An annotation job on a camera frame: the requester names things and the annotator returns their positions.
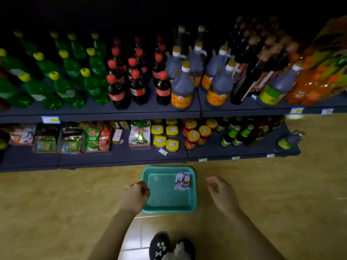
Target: store shelf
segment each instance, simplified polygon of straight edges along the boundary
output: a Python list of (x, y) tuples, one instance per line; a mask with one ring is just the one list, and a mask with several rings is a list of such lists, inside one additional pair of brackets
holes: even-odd
[[(227, 99), (227, 102), (220, 109), (211, 109), (206, 104), (206, 93), (198, 90), (202, 115), (210, 117), (232, 117), (232, 116), (261, 116), (261, 115), (286, 115), (292, 108), (303, 107), (300, 105), (290, 105), (285, 100), (281, 100), (273, 108), (264, 108), (252, 97), (246, 97), (242, 104), (234, 105)], [(347, 94), (342, 92), (330, 100), (319, 101), (315, 105), (305, 107), (302, 114), (321, 114), (323, 109), (334, 108), (334, 113), (347, 113)]]
[(58, 168), (60, 154), (33, 153), (31, 149), (32, 146), (8, 146), (0, 164), (0, 172)]
[(277, 145), (277, 142), (284, 135), (289, 134), (289, 130), (285, 124), (272, 131), (264, 139), (260, 140), (252, 147), (229, 146), (224, 148), (220, 145), (224, 132), (214, 132), (211, 138), (203, 146), (197, 146), (194, 150), (188, 151), (189, 161), (199, 161), (199, 159), (207, 158), (210, 160), (232, 159), (232, 157), (240, 157), (240, 159), (247, 158), (262, 158), (268, 154), (275, 154), (275, 157), (295, 156), (300, 154), (298, 147), (284, 150)]
[(150, 147), (129, 147), (129, 131), (124, 131), (122, 144), (113, 144), (110, 153), (85, 153), (85, 154), (62, 154), (58, 167), (61, 169), (74, 169), (86, 167), (107, 167), (123, 165), (141, 165), (141, 164), (160, 164), (160, 163), (186, 163), (187, 151), (184, 147), (184, 137), (182, 128), (180, 134), (173, 138), (179, 140), (180, 147), (176, 152), (169, 152), (167, 156), (159, 153), (159, 148)]
[(131, 101), (126, 110), (117, 110), (112, 102), (100, 105), (95, 103), (90, 97), (86, 104), (80, 109), (73, 109), (67, 104), (58, 110), (49, 110), (35, 101), (31, 106), (25, 109), (11, 107), (0, 112), (0, 123), (33, 123), (42, 122), (41, 116), (58, 116), (60, 121), (94, 121), (94, 120), (135, 120), (135, 119), (153, 119), (153, 118), (199, 118), (200, 105), (197, 93), (194, 92), (192, 103), (185, 111), (176, 110), (172, 104), (162, 106), (157, 103), (156, 93), (153, 83), (148, 84), (150, 90), (150, 99), (147, 104), (142, 106)]

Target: foot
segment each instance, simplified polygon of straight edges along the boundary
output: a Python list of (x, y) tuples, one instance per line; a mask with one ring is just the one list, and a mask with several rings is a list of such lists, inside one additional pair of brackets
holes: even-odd
[(169, 236), (166, 233), (157, 233), (150, 244), (150, 260), (161, 260), (169, 249)]
[(195, 260), (195, 247), (191, 240), (188, 240), (186, 238), (181, 239), (175, 248), (174, 251), (175, 255), (181, 255), (185, 254), (187, 255), (191, 260)]

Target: floor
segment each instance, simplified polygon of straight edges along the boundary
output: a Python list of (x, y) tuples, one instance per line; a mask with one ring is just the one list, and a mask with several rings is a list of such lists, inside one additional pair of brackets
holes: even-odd
[[(197, 174), (191, 214), (140, 213), (120, 260), (148, 259), (154, 234), (191, 239), (197, 259), (246, 259), (228, 220), (215, 208), (205, 178), (233, 184), (241, 207), (288, 259), (347, 255), (347, 115), (287, 121), (304, 130), (297, 157), (188, 163)], [(122, 191), (146, 166), (0, 174), (0, 259), (86, 259), (115, 214)]]

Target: hand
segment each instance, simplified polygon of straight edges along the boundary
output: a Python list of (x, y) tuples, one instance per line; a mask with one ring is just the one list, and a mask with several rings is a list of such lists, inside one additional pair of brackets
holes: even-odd
[(150, 194), (144, 181), (130, 185), (120, 199), (119, 211), (130, 212), (135, 217), (145, 206)]
[(240, 210), (236, 193), (232, 186), (219, 176), (206, 178), (215, 205), (223, 214), (229, 216)]

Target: green plastic bottle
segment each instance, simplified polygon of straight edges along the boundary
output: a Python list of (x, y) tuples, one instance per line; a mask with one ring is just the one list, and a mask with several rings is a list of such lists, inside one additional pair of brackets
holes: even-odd
[(59, 38), (59, 34), (56, 31), (50, 32), (51, 37), (54, 38), (54, 45), (57, 51), (59, 50), (66, 50), (70, 51), (70, 45), (66, 42), (64, 42), (61, 38)]
[(84, 76), (84, 87), (92, 99), (101, 105), (108, 103), (109, 96), (99, 76), (91, 75), (90, 70), (87, 68), (82, 68), (80, 71), (82, 76)]
[(89, 65), (94, 74), (97, 74), (103, 82), (103, 85), (107, 84), (107, 73), (104, 61), (101, 57), (96, 55), (94, 48), (87, 48), (89, 55)]
[(14, 107), (28, 107), (33, 99), (25, 91), (19, 91), (11, 82), (0, 79), (0, 97), (6, 99)]
[(74, 85), (57, 71), (50, 72), (49, 77), (53, 80), (57, 94), (70, 106), (79, 109), (84, 106), (83, 97), (75, 90)]
[(63, 58), (63, 65), (66, 73), (71, 77), (72, 81), (81, 87), (84, 87), (84, 77), (81, 75), (80, 63), (73, 57), (70, 57), (66, 50), (59, 50), (59, 55)]
[(97, 55), (101, 58), (105, 58), (107, 54), (107, 47), (102, 41), (99, 40), (99, 33), (92, 33), (92, 38), (94, 39), (94, 48)]
[(76, 40), (75, 34), (68, 34), (67, 37), (71, 41), (72, 53), (79, 60), (84, 60), (87, 57), (85, 47)]
[(32, 78), (29, 74), (21, 74), (18, 77), (24, 82), (25, 89), (33, 99), (40, 101), (48, 109), (60, 109), (63, 102), (60, 98), (52, 93), (47, 85), (40, 80)]
[(4, 68), (11, 74), (16, 75), (17, 77), (20, 74), (28, 73), (30, 74), (29, 69), (23, 64), (22, 61), (16, 59), (12, 56), (7, 55), (5, 49), (0, 48), (0, 56), (2, 57), (2, 65)]
[(37, 65), (46, 77), (49, 78), (49, 74), (52, 71), (60, 72), (59, 67), (49, 59), (46, 59), (41, 52), (34, 53), (34, 58), (37, 60)]
[(24, 39), (24, 35), (20, 31), (15, 31), (13, 34), (19, 38), (20, 43), (22, 44), (24, 51), (31, 57), (33, 57), (34, 53), (38, 52), (37, 44), (30, 42)]

